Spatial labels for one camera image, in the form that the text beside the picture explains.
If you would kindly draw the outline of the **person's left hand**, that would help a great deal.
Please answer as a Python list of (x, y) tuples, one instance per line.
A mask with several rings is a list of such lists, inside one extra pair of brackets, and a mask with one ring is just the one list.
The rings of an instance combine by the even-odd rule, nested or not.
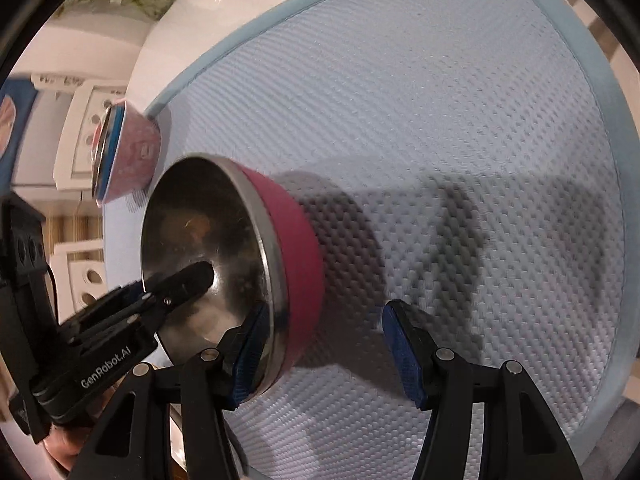
[(52, 425), (48, 436), (40, 446), (49, 463), (52, 479), (66, 479), (78, 459), (82, 447), (96, 426), (111, 397), (114, 396), (119, 383), (107, 388), (98, 398), (86, 406), (86, 418), (73, 427)]

